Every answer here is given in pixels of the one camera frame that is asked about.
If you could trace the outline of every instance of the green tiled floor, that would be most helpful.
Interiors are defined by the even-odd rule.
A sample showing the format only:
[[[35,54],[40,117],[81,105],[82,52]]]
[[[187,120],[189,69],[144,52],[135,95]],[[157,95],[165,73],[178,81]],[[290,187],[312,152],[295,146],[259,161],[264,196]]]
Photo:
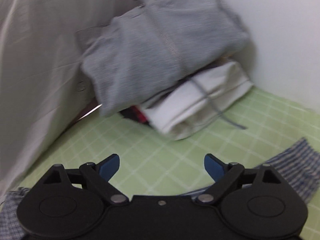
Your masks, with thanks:
[[[254,88],[226,115],[248,129],[237,130],[218,120],[190,138],[170,141],[119,115],[103,118],[95,112],[61,136],[33,165],[21,185],[32,187],[54,163],[76,168],[117,153],[121,165],[110,182],[123,193],[174,195],[212,183],[203,168],[206,153],[250,168],[282,152],[302,136],[320,150],[320,116],[283,98]],[[317,240],[319,191],[308,208],[302,236]]]

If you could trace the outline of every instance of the white folded cloth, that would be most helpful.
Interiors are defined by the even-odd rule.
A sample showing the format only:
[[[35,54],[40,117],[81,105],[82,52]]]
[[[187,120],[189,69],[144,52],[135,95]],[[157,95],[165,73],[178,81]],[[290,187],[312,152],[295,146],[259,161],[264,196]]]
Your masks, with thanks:
[[[223,58],[218,66],[206,69],[192,77],[214,100],[221,111],[242,97],[253,85],[241,65]],[[140,110],[151,126],[173,139],[184,139],[210,124],[217,112],[199,88],[188,80],[152,108],[143,104]]]

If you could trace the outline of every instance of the zipper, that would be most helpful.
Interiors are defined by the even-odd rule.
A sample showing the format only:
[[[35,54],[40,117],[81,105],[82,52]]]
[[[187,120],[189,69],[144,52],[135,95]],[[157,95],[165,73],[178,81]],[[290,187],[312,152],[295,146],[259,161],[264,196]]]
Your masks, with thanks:
[[[182,71],[182,78],[187,77],[190,75],[187,66],[185,65],[179,50],[177,49],[176,45],[174,44],[173,40],[170,36],[165,32],[164,29],[161,28],[159,22],[153,17],[153,15],[149,12],[149,10],[145,7],[145,4],[142,3],[138,6],[138,8],[144,8],[144,13],[148,16],[148,18],[152,21],[153,26],[158,31],[161,39],[163,40],[164,44],[167,46],[168,50],[170,51],[171,55],[175,58],[178,62],[179,66],[181,67]]]

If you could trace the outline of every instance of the blue checkered cloth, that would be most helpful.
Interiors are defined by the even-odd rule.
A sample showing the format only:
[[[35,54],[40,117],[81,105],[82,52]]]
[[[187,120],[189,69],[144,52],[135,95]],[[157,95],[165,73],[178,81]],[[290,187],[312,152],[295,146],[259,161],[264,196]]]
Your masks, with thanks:
[[[20,187],[16,191],[9,191],[0,212],[0,239],[20,240],[25,235],[17,218],[17,208],[29,188]]]
[[[271,164],[306,203],[311,200],[319,187],[320,154],[310,147],[305,138],[301,138],[293,146],[265,163]],[[207,188],[184,195],[196,197]],[[19,188],[17,191],[10,191],[7,194],[3,209],[0,212],[1,240],[20,240],[25,235],[18,222],[16,211],[28,191],[28,188]]]

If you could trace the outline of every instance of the white wall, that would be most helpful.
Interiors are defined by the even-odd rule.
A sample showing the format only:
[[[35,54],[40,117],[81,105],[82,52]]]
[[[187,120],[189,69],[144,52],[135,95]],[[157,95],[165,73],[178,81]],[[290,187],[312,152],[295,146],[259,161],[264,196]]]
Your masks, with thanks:
[[[225,0],[252,43],[236,55],[256,86],[320,113],[320,0]]]

